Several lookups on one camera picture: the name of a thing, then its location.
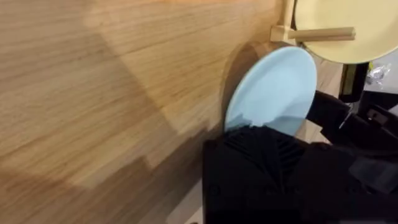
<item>black object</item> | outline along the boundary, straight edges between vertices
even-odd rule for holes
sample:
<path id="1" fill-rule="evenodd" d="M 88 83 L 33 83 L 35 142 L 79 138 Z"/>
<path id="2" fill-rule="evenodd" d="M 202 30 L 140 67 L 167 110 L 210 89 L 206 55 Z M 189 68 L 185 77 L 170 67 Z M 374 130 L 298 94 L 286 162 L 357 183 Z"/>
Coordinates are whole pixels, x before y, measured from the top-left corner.
<path id="1" fill-rule="evenodd" d="M 343 66 L 340 94 L 338 98 L 344 103 L 354 103 L 361 99 L 368 73 L 369 62 Z"/>
<path id="2" fill-rule="evenodd" d="M 341 101 L 317 92 L 307 119 L 323 127 L 333 146 L 267 127 L 243 127 L 206 142 L 205 222 L 398 220 L 392 181 L 398 141 L 385 127 L 394 116 L 380 113 L 386 122 L 351 114 Z"/>

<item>wooden dowel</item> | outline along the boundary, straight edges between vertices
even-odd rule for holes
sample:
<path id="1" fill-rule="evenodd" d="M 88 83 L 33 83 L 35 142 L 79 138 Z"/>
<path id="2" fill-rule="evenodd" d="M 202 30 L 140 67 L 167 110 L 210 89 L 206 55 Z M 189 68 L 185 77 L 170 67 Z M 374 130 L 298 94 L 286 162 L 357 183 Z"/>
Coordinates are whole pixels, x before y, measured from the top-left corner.
<path id="1" fill-rule="evenodd" d="M 339 36 L 339 37 L 301 37 L 295 39 L 297 42 L 314 42 L 314 41 L 342 41 L 355 40 L 355 36 Z"/>
<path id="2" fill-rule="evenodd" d="M 289 39 L 315 38 L 315 37 L 355 37 L 354 27 L 341 27 L 330 29 L 314 30 L 292 30 L 289 32 Z"/>

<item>wooden surface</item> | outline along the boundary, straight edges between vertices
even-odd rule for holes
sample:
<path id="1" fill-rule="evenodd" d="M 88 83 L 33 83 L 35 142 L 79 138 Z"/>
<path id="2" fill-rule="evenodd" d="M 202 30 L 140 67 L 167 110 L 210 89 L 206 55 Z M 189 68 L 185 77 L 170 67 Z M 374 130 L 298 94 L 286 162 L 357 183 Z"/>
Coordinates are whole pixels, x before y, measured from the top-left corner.
<path id="1" fill-rule="evenodd" d="M 165 223 L 281 10 L 0 0 L 0 223 Z"/>

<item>light blue plate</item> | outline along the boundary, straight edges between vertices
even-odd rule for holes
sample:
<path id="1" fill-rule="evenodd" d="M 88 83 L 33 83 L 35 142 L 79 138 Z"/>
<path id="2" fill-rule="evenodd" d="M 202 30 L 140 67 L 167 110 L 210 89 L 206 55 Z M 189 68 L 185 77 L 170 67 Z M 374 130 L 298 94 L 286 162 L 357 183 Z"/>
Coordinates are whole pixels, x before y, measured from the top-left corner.
<path id="1" fill-rule="evenodd" d="M 311 107 L 317 69 L 311 55 L 284 47 L 247 72 L 229 102 L 224 130 L 263 126 L 293 136 Z"/>

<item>plate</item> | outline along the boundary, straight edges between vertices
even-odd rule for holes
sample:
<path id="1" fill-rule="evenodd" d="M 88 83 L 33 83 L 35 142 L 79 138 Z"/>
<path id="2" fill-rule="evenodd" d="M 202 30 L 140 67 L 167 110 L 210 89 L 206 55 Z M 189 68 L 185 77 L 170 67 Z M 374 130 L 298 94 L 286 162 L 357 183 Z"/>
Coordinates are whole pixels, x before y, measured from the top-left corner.
<path id="1" fill-rule="evenodd" d="M 304 43 L 318 56 L 363 63 L 398 47 L 397 0 L 297 0 L 297 30 L 354 27 L 355 40 Z"/>
<path id="2" fill-rule="evenodd" d="M 229 102 L 224 131 L 266 125 L 293 136 L 315 94 L 317 69 L 299 47 L 284 47 L 260 59 L 245 74 Z"/>

